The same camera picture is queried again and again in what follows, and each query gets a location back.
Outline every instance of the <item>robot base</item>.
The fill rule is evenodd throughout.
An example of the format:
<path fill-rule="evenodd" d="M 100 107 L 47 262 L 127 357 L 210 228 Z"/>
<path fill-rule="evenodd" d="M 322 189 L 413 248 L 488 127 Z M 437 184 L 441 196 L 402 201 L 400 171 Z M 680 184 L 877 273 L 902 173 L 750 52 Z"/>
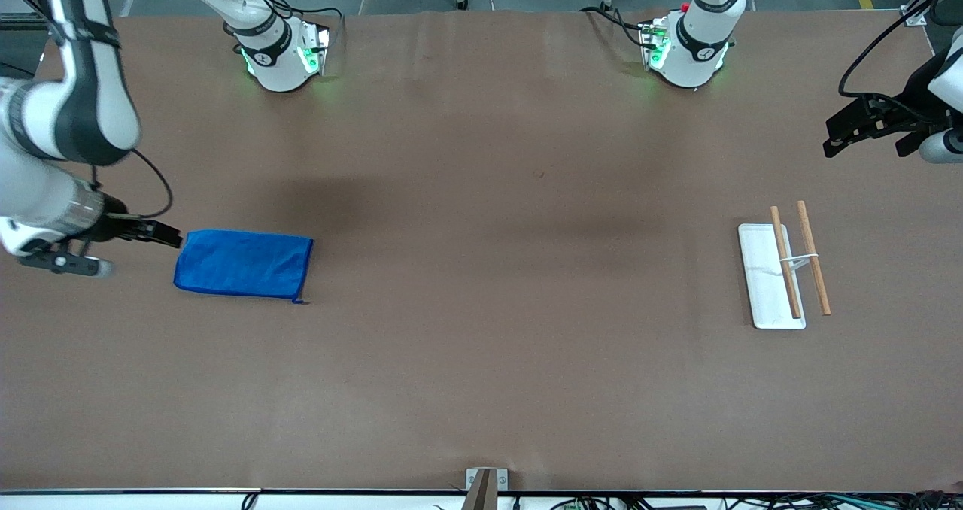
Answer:
<path fill-rule="evenodd" d="M 262 87 L 275 93 L 286 93 L 298 89 L 314 75 L 324 71 L 330 31 L 316 24 L 290 17 L 285 20 L 291 26 L 292 38 L 288 47 L 276 59 L 274 65 L 262 65 L 261 57 L 255 53 L 248 57 L 248 74 L 257 78 Z"/>
<path fill-rule="evenodd" d="M 676 27 L 682 16 L 681 11 L 675 11 L 653 20 L 650 26 L 639 31 L 639 39 L 656 47 L 654 50 L 643 48 L 643 64 L 646 68 L 659 72 L 672 85 L 690 89 L 704 85 L 722 68 L 729 44 L 707 61 L 695 60 L 692 52 L 679 44 Z"/>

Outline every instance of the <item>white plate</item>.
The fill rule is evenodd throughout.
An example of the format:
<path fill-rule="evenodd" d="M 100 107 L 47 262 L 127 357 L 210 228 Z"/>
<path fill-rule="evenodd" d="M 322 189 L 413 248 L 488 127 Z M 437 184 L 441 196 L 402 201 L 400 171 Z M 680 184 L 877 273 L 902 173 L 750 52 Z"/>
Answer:
<path fill-rule="evenodd" d="M 783 228 L 787 256 L 792 256 L 788 245 L 788 230 Z M 771 224 L 740 224 L 739 246 L 743 251 L 743 270 L 746 271 L 746 287 L 749 288 L 749 305 L 752 308 L 752 324 L 759 329 L 803 329 L 806 315 L 792 318 L 788 297 L 785 294 L 779 250 Z M 799 297 L 799 281 L 792 272 L 795 296 L 802 310 Z"/>

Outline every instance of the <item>green led light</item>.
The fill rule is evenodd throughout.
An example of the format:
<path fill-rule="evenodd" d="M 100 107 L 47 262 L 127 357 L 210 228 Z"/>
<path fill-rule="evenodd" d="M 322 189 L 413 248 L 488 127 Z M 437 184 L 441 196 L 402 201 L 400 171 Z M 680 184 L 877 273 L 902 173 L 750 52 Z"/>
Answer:
<path fill-rule="evenodd" d="M 729 51 L 729 44 L 723 45 L 722 51 L 719 51 L 719 61 L 715 64 L 715 69 L 718 70 L 722 68 L 722 60 L 725 59 L 725 52 Z"/>
<path fill-rule="evenodd" d="M 298 48 L 300 58 L 302 58 L 302 63 L 304 64 L 304 70 L 309 74 L 316 74 L 319 70 L 319 65 L 317 65 L 317 53 L 313 50 L 303 50 Z"/>
<path fill-rule="evenodd" d="M 254 67 L 251 67 L 251 61 L 248 60 L 248 54 L 241 48 L 241 57 L 244 57 L 245 65 L 248 65 L 248 74 L 254 75 Z"/>
<path fill-rule="evenodd" d="M 649 65 L 651 68 L 659 70 L 659 68 L 663 67 L 663 64 L 665 64 L 665 57 L 668 56 L 668 50 L 671 47 L 670 44 L 670 40 L 665 38 L 663 41 L 661 41 L 659 47 L 652 51 L 652 58 L 649 60 Z"/>

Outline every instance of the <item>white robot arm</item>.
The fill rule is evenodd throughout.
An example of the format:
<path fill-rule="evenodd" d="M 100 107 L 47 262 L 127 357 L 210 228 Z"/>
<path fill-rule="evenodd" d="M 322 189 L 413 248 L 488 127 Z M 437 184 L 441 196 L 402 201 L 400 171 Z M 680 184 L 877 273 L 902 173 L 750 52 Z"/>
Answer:
<path fill-rule="evenodd" d="M 643 41 L 654 50 L 643 58 L 652 70 L 679 87 L 698 87 L 722 67 L 733 27 L 746 10 L 746 0 L 692 0 L 653 21 Z"/>
<path fill-rule="evenodd" d="M 293 91 L 320 74 L 330 36 L 327 28 L 280 11 L 269 0 L 202 2 L 223 17 L 226 30 L 241 43 L 248 72 L 265 89 Z"/>
<path fill-rule="evenodd" d="M 103 276 L 110 264 L 71 255 L 114 237 L 180 245 L 178 231 L 127 215 L 124 204 L 48 160 L 109 166 L 141 127 L 124 84 L 107 0 L 41 0 L 63 64 L 61 81 L 0 78 L 0 239 L 25 266 Z"/>

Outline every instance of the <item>brown table surface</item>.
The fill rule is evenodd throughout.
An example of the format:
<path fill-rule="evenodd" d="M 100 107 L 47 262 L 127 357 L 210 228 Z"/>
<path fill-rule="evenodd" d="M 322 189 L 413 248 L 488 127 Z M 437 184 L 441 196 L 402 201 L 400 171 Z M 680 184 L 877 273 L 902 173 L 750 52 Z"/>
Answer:
<path fill-rule="evenodd" d="M 822 157 L 892 12 L 747 14 L 698 92 L 585 14 L 351 17 L 331 70 L 258 88 L 213 17 L 118 23 L 166 222 L 317 239 L 310 305 L 0 257 L 11 487 L 918 490 L 963 479 L 963 167 Z M 928 58 L 898 30 L 857 89 Z M 48 67 L 48 74 L 57 70 Z M 102 173 L 133 211 L 163 192 Z M 834 307 L 753 329 L 737 225 L 809 204 Z"/>

